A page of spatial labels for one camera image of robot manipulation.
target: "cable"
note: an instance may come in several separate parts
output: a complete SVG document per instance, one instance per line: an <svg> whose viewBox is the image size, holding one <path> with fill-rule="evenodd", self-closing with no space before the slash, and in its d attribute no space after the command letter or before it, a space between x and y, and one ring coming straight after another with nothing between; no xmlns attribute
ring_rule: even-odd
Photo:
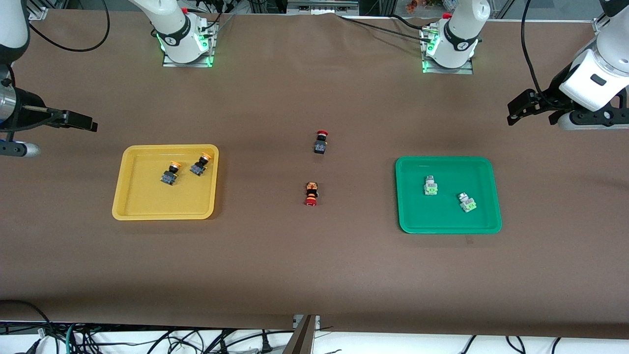
<svg viewBox="0 0 629 354"><path fill-rule="evenodd" d="M544 92L542 92L542 89L540 88L540 83L537 81L537 76L535 75L535 70L533 68L533 63L531 63L531 58L528 56L528 50L526 49L526 39L525 39L524 26L525 26L525 22L526 22L526 14L528 13L529 5L531 5L531 0L526 0L526 4L524 5L524 12L522 13L522 24L521 24L521 28L520 28L520 41L522 43L522 52L524 53L524 59L526 60L526 64L528 66L528 70L531 73L531 78L533 79L533 84L535 85L535 89L537 90L537 94L539 94L540 97L546 103L548 103L550 106L555 107L555 108L564 108L563 105L556 105L555 103L551 102L546 97Z"/></svg>
<svg viewBox="0 0 629 354"><path fill-rule="evenodd" d="M269 344L269 336L267 336L267 332L262 330L262 350L260 351L262 354L267 354L273 351L273 347Z"/></svg>
<svg viewBox="0 0 629 354"><path fill-rule="evenodd" d="M94 346L111 346L111 345L126 345L126 346L138 346L138 345L146 345L146 344L151 344L156 342L157 340L154 341L146 341L146 342L142 342L142 343L125 343L125 342L119 342L119 343L94 343Z"/></svg>
<svg viewBox="0 0 629 354"><path fill-rule="evenodd" d="M74 323L68 327L68 332L65 335L65 354L70 353L70 336L72 335L72 328L74 328Z"/></svg>
<svg viewBox="0 0 629 354"><path fill-rule="evenodd" d="M552 343L552 349L550 351L550 354L555 354L557 343L559 343L560 340L561 340L561 337L557 337L557 339Z"/></svg>
<svg viewBox="0 0 629 354"><path fill-rule="evenodd" d="M10 64L6 64L6 69L9 71L9 75L11 75L11 85L15 87L15 73L13 72L13 68Z"/></svg>
<svg viewBox="0 0 629 354"><path fill-rule="evenodd" d="M30 348L26 351L26 353L25 353L25 354L35 354L35 353L37 353L37 347L39 346L39 343L41 343L41 342L42 342L42 339L41 339L41 338L40 338L40 339L38 339L38 340L36 340L36 341L35 341L35 342L31 345L31 347L30 347Z"/></svg>
<svg viewBox="0 0 629 354"><path fill-rule="evenodd" d="M467 345L465 346L465 349L463 349L463 351L461 352L461 354L467 354L467 351L470 349L470 346L472 345L472 342L476 339L476 335L472 336L470 338L469 341L467 341Z"/></svg>
<svg viewBox="0 0 629 354"><path fill-rule="evenodd" d="M199 349L196 345L190 344L190 342L186 341L186 338L192 336L195 333L195 331L191 331L190 333L188 333L187 335L185 335L183 338L177 338L177 337L169 337L169 341L171 339L176 340L173 343L170 343L169 349L168 349L168 354L171 354L173 351L175 351L175 348L177 348L177 345L183 347L184 345L187 345L191 348L194 348L194 352L196 354L198 354L200 351L203 351L203 347L201 347L201 349Z"/></svg>
<svg viewBox="0 0 629 354"><path fill-rule="evenodd" d="M2 335L2 334L13 334L13 333L23 332L23 331L30 331L30 330L35 329L37 327L30 326L30 327L26 327L26 328L14 329L12 331L9 330L9 326L3 326L2 328L4 328L5 331L0 333L0 335Z"/></svg>
<svg viewBox="0 0 629 354"><path fill-rule="evenodd" d="M216 345L218 343L220 343L221 340L224 340L225 338L227 338L227 336L229 336L230 334L234 333L236 330L235 329L224 329L221 334L219 334L213 341L212 343L210 343L208 345L207 348L205 348L205 350L202 352L202 354L208 354L212 349L214 349L214 347L216 347Z"/></svg>
<svg viewBox="0 0 629 354"><path fill-rule="evenodd" d="M522 339L521 339L519 336L516 336L515 338L517 338L517 339L518 339L518 341L520 342L520 345L522 346L522 349L521 349L521 350L520 350L520 349L517 349L517 348L516 348L516 347L515 347L515 346L511 343L511 340L509 339L509 336L505 336L505 339L507 339L507 344L509 344L509 346L510 346L513 350L517 351L517 352L518 352L518 353L520 353L520 354L526 354L526 348L524 347L524 342L522 342Z"/></svg>
<svg viewBox="0 0 629 354"><path fill-rule="evenodd" d="M415 26L414 24L406 21L402 16L400 15L396 15L396 14L391 14L389 15L389 17L391 18L397 18L398 20L402 21L402 23L404 23L406 26L409 26L410 28L414 28L415 30L420 30L421 31L421 26Z"/></svg>
<svg viewBox="0 0 629 354"><path fill-rule="evenodd" d="M430 40L429 40L428 38L420 38L420 37L415 37L415 36L407 35L407 34L405 34L405 33L400 33L400 32L396 32L396 31L389 30L389 29L387 29L387 28L382 28L382 27L378 27L378 26L370 25L369 23L364 23L364 22L356 21L356 20L353 20L353 19L351 19L351 18L347 18L347 17L343 17L343 16L341 16L341 18L342 18L343 20L345 20L345 21L354 22L354 23L357 23L357 24L359 24L359 25L363 25L363 26L367 26L367 27L375 28L376 30L380 30L380 31L385 31L385 32L393 33L393 34L395 34L395 35L399 35L399 36L402 36L402 37L407 37L407 38L416 39L416 40L418 40L418 41L420 41L420 42L430 42Z"/></svg>
<svg viewBox="0 0 629 354"><path fill-rule="evenodd" d="M216 30L216 34L218 34L218 32L220 32L222 29L225 28L225 26L231 21L231 19L233 19L234 17L236 17L236 15L232 14L227 21L225 21L225 23L223 23L223 26L220 26L217 30Z"/></svg>
<svg viewBox="0 0 629 354"><path fill-rule="evenodd" d="M151 354L151 351L153 351L153 349L155 349L155 347L164 339L166 339L168 336L170 336L171 333L173 333L174 331L166 331L166 333L164 333L164 335L162 335L158 340L156 340L153 345L148 349L147 354Z"/></svg>
<svg viewBox="0 0 629 354"><path fill-rule="evenodd" d="M225 347L223 347L223 348L221 348L220 350L218 350L218 351L217 351L217 353L226 353L226 352L227 352L227 350L226 350L226 349L227 349L227 348L229 348L230 346L232 346L232 345L234 345L234 344L238 344L238 343L243 342L243 341L250 340L250 339L252 339L252 338L260 337L260 336L262 336L263 334L265 334L265 335L269 335L269 334L293 333L293 332L294 332L294 331L271 331L271 332L264 332L264 333L254 334L254 335L252 335L252 336L249 336L249 337L244 337L244 338L242 338L242 339L240 339L240 340L233 341L233 342L231 342L230 344L227 344Z"/></svg>
<svg viewBox="0 0 629 354"><path fill-rule="evenodd" d="M55 339L55 349L56 349L55 353L59 352L59 343L57 342L57 337L54 336L55 329L53 328L52 323L50 322L48 317L43 313L42 310L39 309L39 307L31 304L28 301L13 300L13 299L0 300L0 305L2 305L2 304L21 304L21 305L26 305L26 306L32 308L33 310L35 310L43 318L43 320L46 321L46 325L50 329L50 333L51 333L51 335L53 335L53 338Z"/></svg>
<svg viewBox="0 0 629 354"><path fill-rule="evenodd" d="M222 14L223 14L223 13L218 13L218 16L216 17L216 19L215 19L212 23L210 23L209 25L207 25L207 26L205 26L205 27L202 27L202 28L201 28L201 31L205 31L205 30L207 30L208 28L211 28L212 26L214 26L215 24L217 24L217 23L218 23L218 20L220 20L220 19L221 19L221 15L222 15Z"/></svg>
<svg viewBox="0 0 629 354"><path fill-rule="evenodd" d="M378 5L378 4L380 4L380 1L379 1L379 0L376 0L376 1L374 2L374 4L371 6L371 8L369 9L369 11L367 11L367 12L365 13L365 16L369 15L369 14L371 13L371 11L373 11L373 10L376 8L376 5Z"/></svg>
<svg viewBox="0 0 629 354"><path fill-rule="evenodd" d="M48 43L54 45L57 48L61 48L63 50L67 50L69 52L79 52L79 53L84 53L84 52L90 52L98 47L100 47L106 40L107 37L109 37L109 29L111 28L111 21L109 19L109 10L107 9L107 4L105 3L105 0L101 0L101 2L103 3L103 7L105 8L105 15L107 16L107 30L105 31L105 36L103 36L103 39L101 39L100 42L98 42L98 44L96 44L93 47L89 47L89 48L85 48L85 49L74 49L74 48L68 48L66 46L63 46L61 44L55 43L53 40L51 40L50 38L46 37L42 32L40 32L39 30L37 30L37 28L35 28L33 25L31 25L30 23L28 24L28 26L35 32L37 33L40 37L42 37L43 39L45 39Z"/></svg>

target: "brown table surface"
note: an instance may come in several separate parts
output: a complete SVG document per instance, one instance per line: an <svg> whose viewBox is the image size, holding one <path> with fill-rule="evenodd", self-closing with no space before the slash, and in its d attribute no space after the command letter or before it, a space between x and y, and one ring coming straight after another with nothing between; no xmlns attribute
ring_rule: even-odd
<svg viewBox="0 0 629 354"><path fill-rule="evenodd" d="M104 13L35 26L89 46ZM335 330L629 338L629 135L507 126L507 102L532 87L519 23L486 25L473 76L423 74L416 42L334 15L237 16L211 69L162 68L150 30L111 13L100 49L33 35L17 62L19 87L99 131L38 128L16 138L40 157L1 159L1 297L56 321L286 328L317 313ZM528 25L544 87L592 35ZM200 143L221 152L210 219L113 219L128 146ZM502 231L405 234L394 163L407 155L488 158Z"/></svg>

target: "green tray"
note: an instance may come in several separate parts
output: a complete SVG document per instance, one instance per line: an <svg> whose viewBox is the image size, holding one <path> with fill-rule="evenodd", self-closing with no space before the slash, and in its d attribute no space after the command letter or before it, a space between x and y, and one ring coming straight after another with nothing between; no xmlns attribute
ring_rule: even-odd
<svg viewBox="0 0 629 354"><path fill-rule="evenodd" d="M503 226L491 163L484 157L404 156L395 165L399 225L409 234L495 234ZM424 195L433 175L437 195ZM477 208L464 212L459 193Z"/></svg>

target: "white robotic arm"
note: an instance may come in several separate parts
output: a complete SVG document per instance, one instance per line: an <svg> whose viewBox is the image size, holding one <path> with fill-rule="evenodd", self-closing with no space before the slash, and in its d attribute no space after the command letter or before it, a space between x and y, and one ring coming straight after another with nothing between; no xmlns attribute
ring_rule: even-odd
<svg viewBox="0 0 629 354"><path fill-rule="evenodd" d="M130 0L139 6L155 27L162 50L176 63L188 63L210 48L210 31L216 31L204 18L184 13L177 0ZM0 72L19 59L28 47L28 13L26 0L0 0ZM91 117L67 110L46 107L36 94L15 87L13 77L0 77L0 155L33 157L37 145L14 141L16 132L49 125L57 128L79 128L95 132L98 124Z"/></svg>
<svg viewBox="0 0 629 354"><path fill-rule="evenodd" d="M177 0L129 0L149 18L168 57L177 63L189 63L210 48L208 38L215 28L205 18L184 13Z"/></svg>
<svg viewBox="0 0 629 354"><path fill-rule="evenodd" d="M28 47L26 0L2 0L0 3L0 65L10 64Z"/></svg>
<svg viewBox="0 0 629 354"><path fill-rule="evenodd" d="M629 0L599 0L609 22L539 93L525 90L509 103L509 125L554 111L550 124L565 130L629 128ZM612 104L618 98L619 105Z"/></svg>
<svg viewBox="0 0 629 354"><path fill-rule="evenodd" d="M428 46L426 55L449 69L463 66L474 55L478 34L490 13L487 0L460 0L451 18L432 24L438 28L438 35Z"/></svg>

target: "silver metal cylinder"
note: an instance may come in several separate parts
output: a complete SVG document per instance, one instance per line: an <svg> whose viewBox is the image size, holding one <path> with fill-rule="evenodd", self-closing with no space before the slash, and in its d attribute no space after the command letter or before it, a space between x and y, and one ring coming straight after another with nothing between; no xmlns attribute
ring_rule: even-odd
<svg viewBox="0 0 629 354"><path fill-rule="evenodd" d="M13 87L0 85L0 123L13 114L16 104L17 100Z"/></svg>
<svg viewBox="0 0 629 354"><path fill-rule="evenodd" d="M23 142L22 144L24 144L24 146L26 147L26 154L24 155L24 157L39 156L39 154L42 152L39 146L36 144L33 144L31 142Z"/></svg>

